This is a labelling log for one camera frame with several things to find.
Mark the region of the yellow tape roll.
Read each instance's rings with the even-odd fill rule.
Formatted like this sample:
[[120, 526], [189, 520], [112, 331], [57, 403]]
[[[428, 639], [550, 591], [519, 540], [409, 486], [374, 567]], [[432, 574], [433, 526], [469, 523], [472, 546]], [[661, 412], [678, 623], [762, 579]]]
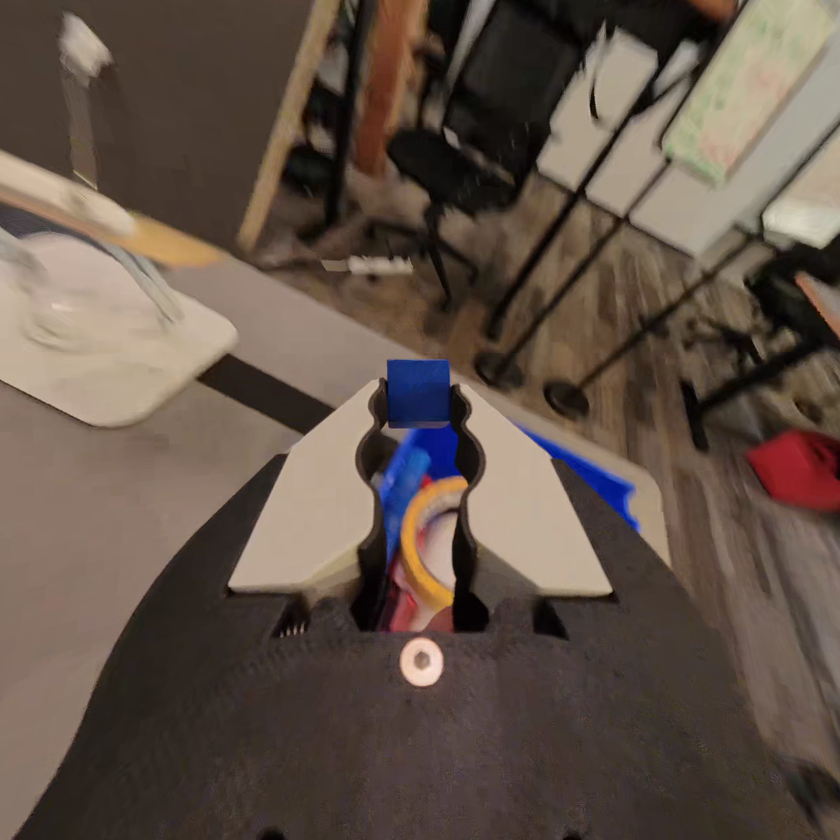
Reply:
[[416, 596], [436, 612], [452, 605], [455, 586], [444, 584], [428, 569], [419, 536], [436, 516], [458, 512], [466, 489], [467, 481], [462, 476], [432, 481], [414, 494], [402, 519], [400, 544], [406, 580]]

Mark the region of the clear plastic container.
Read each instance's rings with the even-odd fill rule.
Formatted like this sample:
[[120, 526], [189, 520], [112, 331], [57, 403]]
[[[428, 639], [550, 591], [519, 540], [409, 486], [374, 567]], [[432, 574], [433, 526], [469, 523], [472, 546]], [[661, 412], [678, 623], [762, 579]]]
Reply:
[[146, 257], [78, 236], [18, 238], [2, 229], [2, 266], [24, 295], [27, 336], [52, 350], [93, 353], [161, 340], [185, 310]]

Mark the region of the blue cube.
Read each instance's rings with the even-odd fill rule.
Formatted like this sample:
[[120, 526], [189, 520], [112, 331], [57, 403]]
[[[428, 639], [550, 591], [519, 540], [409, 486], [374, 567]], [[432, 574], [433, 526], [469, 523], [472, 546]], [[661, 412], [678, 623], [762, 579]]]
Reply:
[[438, 428], [450, 421], [447, 360], [388, 360], [387, 423], [391, 428]]

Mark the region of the blue plastic bin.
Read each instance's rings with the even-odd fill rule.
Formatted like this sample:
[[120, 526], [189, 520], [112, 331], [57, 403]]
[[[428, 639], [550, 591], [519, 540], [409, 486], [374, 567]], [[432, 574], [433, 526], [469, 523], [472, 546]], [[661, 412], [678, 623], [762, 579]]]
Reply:
[[[631, 513], [631, 499], [635, 494], [635, 485], [628, 479], [620, 478], [612, 472], [595, 464], [595, 462], [574, 454], [570, 449], [549, 441], [546, 437], [520, 427], [533, 443], [541, 447], [549, 457], [569, 467], [583, 480], [614, 512], [625, 521], [634, 531], [641, 528]], [[456, 466], [456, 449], [458, 438], [455, 431], [446, 426], [439, 429], [416, 429], [409, 432], [404, 440], [396, 447], [394, 454], [387, 462], [381, 473], [379, 484], [380, 498], [385, 517], [385, 539], [387, 565], [387, 585], [385, 603], [380, 607], [379, 617], [375, 628], [380, 632], [415, 632], [427, 625], [436, 612], [427, 606], [414, 593], [407, 582], [400, 544], [400, 532], [403, 515], [409, 501], [415, 493], [430, 484], [450, 476], [462, 476]], [[432, 573], [445, 585], [454, 585], [454, 598], [459, 592], [456, 571], [458, 567], [459, 551], [455, 550], [455, 543], [460, 540], [458, 512], [442, 513], [426, 525], [419, 536], [419, 547], [423, 560]], [[489, 614], [499, 603], [511, 598], [537, 601], [541, 597], [524, 581], [521, 574], [513, 573], [509, 581], [497, 580], [494, 593], [482, 591], [476, 560], [476, 576], [472, 581], [478, 593], [470, 591], [469, 596], [479, 599], [479, 595], [490, 595], [487, 599], [478, 601]]]

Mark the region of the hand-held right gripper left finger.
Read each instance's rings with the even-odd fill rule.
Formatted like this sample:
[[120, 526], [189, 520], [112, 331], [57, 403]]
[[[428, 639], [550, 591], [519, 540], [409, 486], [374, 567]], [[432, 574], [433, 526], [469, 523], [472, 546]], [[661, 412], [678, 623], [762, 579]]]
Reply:
[[374, 621], [385, 598], [386, 535], [373, 478], [383, 461], [387, 385], [372, 380], [287, 453], [228, 581], [313, 608], [343, 598]]

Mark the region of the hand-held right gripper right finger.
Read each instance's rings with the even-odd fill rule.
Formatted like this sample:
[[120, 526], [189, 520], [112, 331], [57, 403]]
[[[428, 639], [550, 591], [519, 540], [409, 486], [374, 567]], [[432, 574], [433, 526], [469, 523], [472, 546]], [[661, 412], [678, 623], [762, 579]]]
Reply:
[[556, 600], [613, 600], [555, 459], [471, 387], [451, 394], [466, 482], [452, 549], [454, 629], [487, 628], [506, 601], [539, 613]]

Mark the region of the white partition panel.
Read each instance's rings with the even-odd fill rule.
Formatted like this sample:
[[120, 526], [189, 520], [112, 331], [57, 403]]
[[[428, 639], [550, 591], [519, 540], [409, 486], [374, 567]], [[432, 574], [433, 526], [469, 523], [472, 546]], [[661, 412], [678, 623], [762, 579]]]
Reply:
[[[629, 111], [645, 81], [657, 68], [653, 50], [617, 30], [608, 38], [602, 29], [555, 109], [552, 134], [542, 149], [538, 171], [557, 186], [572, 191], [606, 147], [621, 118]], [[658, 172], [665, 157], [660, 141], [686, 96], [683, 80], [652, 108], [631, 121], [585, 189], [585, 196], [616, 215], [630, 207]], [[683, 252], [707, 250], [746, 204], [757, 186], [742, 187], [735, 170], [725, 186], [714, 187], [672, 164], [630, 215], [634, 226]]]

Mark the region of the black round-base stand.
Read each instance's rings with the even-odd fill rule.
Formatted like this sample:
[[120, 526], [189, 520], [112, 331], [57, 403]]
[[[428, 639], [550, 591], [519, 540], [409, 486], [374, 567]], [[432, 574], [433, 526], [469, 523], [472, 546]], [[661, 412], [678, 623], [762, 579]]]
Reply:
[[751, 247], [758, 244], [762, 237], [759, 233], [749, 232], [745, 229], [740, 230], [740, 233], [742, 235], [741, 240], [735, 246], [730, 248], [711, 267], [703, 269], [698, 278], [691, 281], [675, 300], [655, 313], [644, 316], [640, 325], [628, 338], [597, 364], [594, 369], [585, 374], [578, 383], [563, 379], [546, 381], [542, 387], [542, 394], [549, 407], [562, 417], [573, 421], [587, 418], [591, 411], [591, 405], [586, 390], [649, 336], [662, 333], [668, 320], [680, 308], [717, 279], [723, 270], [734, 264]]
[[613, 218], [611, 226], [595, 241], [585, 256], [574, 266], [563, 284], [558, 287], [552, 297], [533, 316], [528, 326], [522, 331], [520, 337], [516, 339], [507, 352], [502, 353], [500, 351], [487, 350], [477, 354], [474, 369], [478, 377], [486, 385], [503, 392], [510, 392], [522, 387], [524, 373], [518, 362], [520, 354], [535, 338], [543, 324], [553, 315], [560, 304], [594, 266], [603, 250], [612, 243], [623, 226], [631, 220], [633, 212], [663, 179], [669, 167], [670, 160], [664, 159], [657, 171], [650, 176], [643, 188], [629, 204], [626, 211], [622, 215]]

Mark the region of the white power strip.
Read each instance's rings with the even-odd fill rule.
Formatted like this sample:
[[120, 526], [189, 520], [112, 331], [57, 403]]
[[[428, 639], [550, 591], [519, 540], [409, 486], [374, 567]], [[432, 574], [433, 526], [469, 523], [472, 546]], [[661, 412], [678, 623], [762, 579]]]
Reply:
[[327, 272], [365, 277], [410, 276], [414, 273], [413, 262], [405, 257], [353, 255], [346, 259], [323, 259], [321, 266]]

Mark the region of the printed whiteboard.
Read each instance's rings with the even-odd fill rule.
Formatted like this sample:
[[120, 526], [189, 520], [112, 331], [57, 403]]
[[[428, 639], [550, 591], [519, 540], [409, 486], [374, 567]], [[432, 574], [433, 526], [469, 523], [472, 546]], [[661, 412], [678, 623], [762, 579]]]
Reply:
[[837, 20], [838, 2], [741, 5], [662, 133], [667, 162], [725, 186], [811, 74]]

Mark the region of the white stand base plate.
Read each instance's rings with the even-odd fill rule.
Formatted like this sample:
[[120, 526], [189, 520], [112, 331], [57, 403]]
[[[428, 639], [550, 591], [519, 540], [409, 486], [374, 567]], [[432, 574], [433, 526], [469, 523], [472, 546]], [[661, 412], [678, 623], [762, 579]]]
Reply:
[[173, 291], [185, 317], [160, 340], [115, 351], [52, 350], [24, 331], [24, 295], [10, 269], [2, 266], [2, 383], [89, 426], [138, 423], [220, 361], [238, 341], [231, 321]]

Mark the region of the red box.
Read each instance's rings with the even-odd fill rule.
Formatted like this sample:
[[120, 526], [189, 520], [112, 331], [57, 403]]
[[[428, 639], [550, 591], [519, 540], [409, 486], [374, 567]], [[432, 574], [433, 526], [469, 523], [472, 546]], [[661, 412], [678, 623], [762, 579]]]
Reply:
[[839, 440], [823, 433], [790, 429], [746, 454], [768, 496], [785, 505], [839, 512]]

